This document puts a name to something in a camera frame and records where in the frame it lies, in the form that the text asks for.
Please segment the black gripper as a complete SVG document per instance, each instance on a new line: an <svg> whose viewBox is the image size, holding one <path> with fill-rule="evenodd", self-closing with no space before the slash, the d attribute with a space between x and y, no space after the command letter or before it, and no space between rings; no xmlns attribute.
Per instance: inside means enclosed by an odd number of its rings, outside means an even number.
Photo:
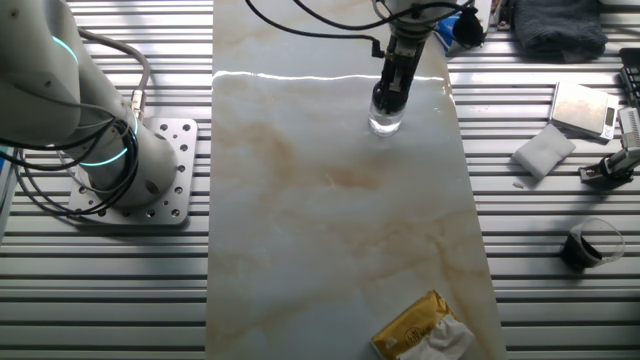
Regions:
<svg viewBox="0 0 640 360"><path fill-rule="evenodd" d="M391 34L383 73L372 94L372 102L380 112L399 113L404 110L427 39Z"/></svg>

